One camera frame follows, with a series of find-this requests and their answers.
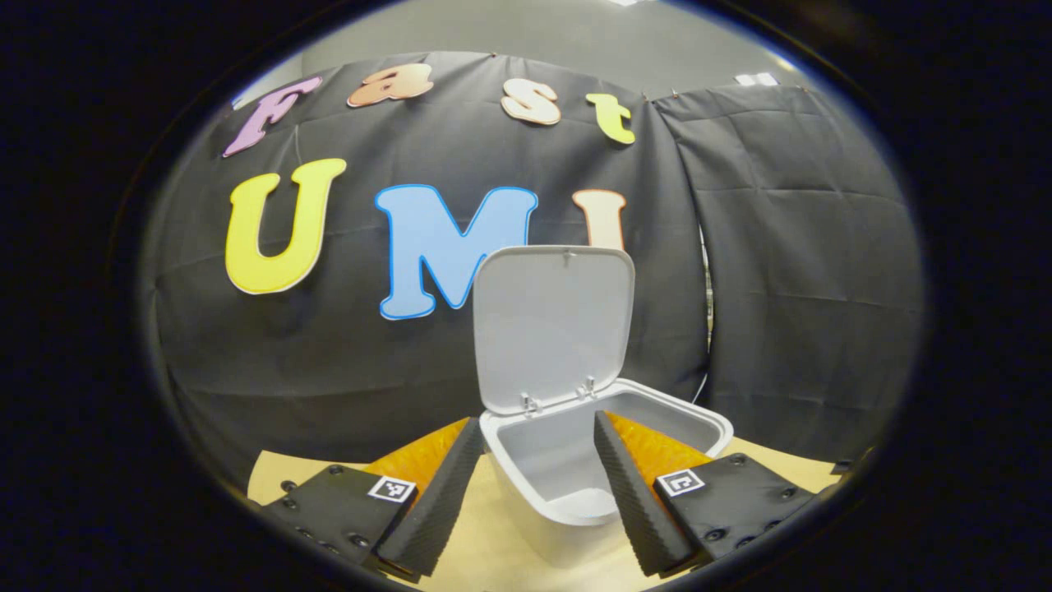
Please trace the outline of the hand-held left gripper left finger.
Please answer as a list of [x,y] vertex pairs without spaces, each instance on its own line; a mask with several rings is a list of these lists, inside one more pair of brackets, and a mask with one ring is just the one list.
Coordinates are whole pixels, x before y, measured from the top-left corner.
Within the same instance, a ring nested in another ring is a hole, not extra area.
[[483,452],[478,419],[447,424],[364,468],[329,464],[261,506],[341,566],[399,580],[432,576]]

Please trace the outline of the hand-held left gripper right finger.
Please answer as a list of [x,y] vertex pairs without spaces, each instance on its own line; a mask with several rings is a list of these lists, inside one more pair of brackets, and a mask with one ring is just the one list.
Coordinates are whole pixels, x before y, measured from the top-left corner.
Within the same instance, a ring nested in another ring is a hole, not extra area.
[[816,498],[746,454],[714,460],[604,409],[594,414],[593,444],[646,576],[675,576],[717,562]]

